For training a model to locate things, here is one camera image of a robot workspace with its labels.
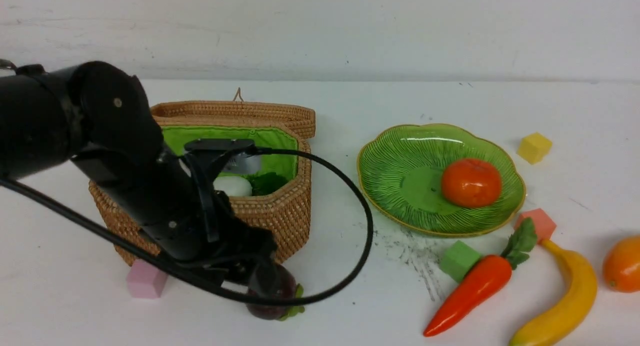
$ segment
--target robotic arm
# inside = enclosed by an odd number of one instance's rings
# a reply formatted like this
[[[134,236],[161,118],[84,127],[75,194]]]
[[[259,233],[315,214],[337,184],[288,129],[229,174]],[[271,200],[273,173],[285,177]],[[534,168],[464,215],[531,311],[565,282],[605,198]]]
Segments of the robotic arm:
[[[325,160],[297,150],[257,148],[250,140],[212,139],[186,145],[185,154],[178,157],[164,143],[135,76],[100,61],[46,72],[39,64],[17,68],[0,60],[0,68],[16,73],[0,77],[3,186],[174,277],[243,303],[290,307],[320,301],[346,287],[364,266],[373,241],[371,210],[356,185]],[[365,208],[368,233],[358,265],[341,283],[315,296],[277,298],[272,233],[238,219],[227,196],[211,186],[231,160],[270,153],[323,164],[349,185]],[[68,160],[140,225],[142,236],[162,250],[158,257],[17,181]],[[247,285],[260,297],[227,291],[220,286],[224,280]]]

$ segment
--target black cable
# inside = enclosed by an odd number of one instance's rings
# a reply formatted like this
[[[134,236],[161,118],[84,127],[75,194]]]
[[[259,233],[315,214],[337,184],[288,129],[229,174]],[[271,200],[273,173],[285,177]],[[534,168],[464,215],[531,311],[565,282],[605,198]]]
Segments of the black cable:
[[[52,210],[57,214],[60,214],[60,216],[63,216],[73,221],[74,223],[82,226],[83,228],[94,233],[95,235],[105,239],[106,241],[114,245],[120,246],[123,250],[128,251],[129,253],[133,254],[135,257],[138,257],[148,262],[149,264],[157,267],[158,269],[162,270],[168,275],[171,275],[174,278],[182,280],[183,282],[189,283],[190,285],[197,287],[202,291],[210,292],[211,294],[220,296],[221,298],[230,299],[240,303],[261,305],[266,307],[294,307],[294,306],[308,305],[311,303],[317,303],[318,301],[322,301],[323,299],[326,299],[335,295],[336,293],[342,291],[342,289],[347,287],[358,276],[358,274],[364,267],[364,264],[367,261],[367,258],[369,257],[369,254],[371,251],[371,244],[373,243],[373,215],[371,214],[371,209],[366,199],[364,198],[364,196],[362,195],[358,187],[354,184],[354,182],[352,182],[352,180],[350,180],[349,177],[345,175],[345,173],[342,173],[340,169],[336,168],[333,164],[329,163],[328,161],[320,157],[317,157],[310,153],[301,152],[298,150],[280,150],[280,149],[261,148],[258,151],[259,151],[258,153],[262,155],[271,155],[271,154],[296,155],[299,157],[304,157],[306,159],[315,161],[318,164],[322,164],[327,169],[333,171],[333,173],[336,173],[336,175],[338,175],[338,177],[340,177],[340,179],[342,179],[349,186],[349,188],[358,197],[358,200],[362,204],[362,207],[364,207],[364,211],[367,218],[366,218],[366,242],[365,242],[364,250],[362,251],[362,255],[360,256],[358,263],[356,264],[354,269],[349,273],[349,275],[347,275],[341,282],[331,287],[330,289],[327,289],[326,291],[320,292],[315,295],[306,296],[304,298],[297,298],[297,299],[296,298],[294,299],[261,298],[257,296],[249,296],[249,295],[242,294],[235,291],[230,291],[228,289],[225,289],[224,287],[211,285],[207,280],[204,280],[198,276],[195,276],[194,274],[190,273],[186,269],[183,269],[182,267],[179,267],[175,264],[171,264],[169,262],[165,262],[164,260],[154,257],[154,255],[151,255],[150,253],[146,252],[142,248],[139,248],[138,246],[127,241],[126,239],[123,239],[122,237],[112,233],[107,228],[99,225],[98,223],[94,223],[94,221],[89,220],[85,216],[78,214],[72,209],[69,209],[69,207],[62,205],[56,200],[53,200],[52,198],[50,198],[49,196],[42,194],[41,192],[25,184],[22,184],[21,182],[10,180],[7,178],[0,178],[0,185],[6,187],[7,189],[15,191],[16,193],[19,193],[23,196],[26,196],[31,200],[36,201],[37,203],[43,205],[44,207],[47,207],[48,209]]]

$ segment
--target carrot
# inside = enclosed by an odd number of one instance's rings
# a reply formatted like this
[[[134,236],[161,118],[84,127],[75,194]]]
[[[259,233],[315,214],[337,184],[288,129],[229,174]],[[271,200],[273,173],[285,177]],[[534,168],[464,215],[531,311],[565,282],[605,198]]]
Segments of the carrot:
[[[525,262],[538,241],[531,218],[509,237],[500,255],[487,255],[473,266],[464,280],[444,301],[423,332],[433,337],[452,328],[474,308],[502,290],[512,278],[513,270]]]

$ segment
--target light pink cube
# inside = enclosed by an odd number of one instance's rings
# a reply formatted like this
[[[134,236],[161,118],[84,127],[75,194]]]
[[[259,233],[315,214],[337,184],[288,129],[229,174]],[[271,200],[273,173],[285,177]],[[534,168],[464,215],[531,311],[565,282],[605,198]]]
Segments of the light pink cube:
[[[126,276],[128,292],[136,299],[160,298],[166,282],[167,274],[140,259],[133,262]]]
[[[530,217],[533,220],[533,225],[535,226],[535,234],[537,234],[538,242],[551,239],[551,235],[553,235],[554,231],[556,230],[556,223],[554,223],[554,221],[551,220],[551,217],[549,217],[549,215],[547,215],[546,212],[542,209],[522,212],[518,216],[516,225],[514,225],[513,228],[519,228],[522,221],[527,217]]]

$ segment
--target yellow cube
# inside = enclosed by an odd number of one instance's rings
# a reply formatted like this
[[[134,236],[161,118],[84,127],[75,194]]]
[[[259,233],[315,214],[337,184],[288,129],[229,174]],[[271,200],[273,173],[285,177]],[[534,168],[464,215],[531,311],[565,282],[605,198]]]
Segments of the yellow cube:
[[[518,155],[529,164],[540,162],[551,150],[551,140],[544,137],[539,132],[524,137],[518,148]]]

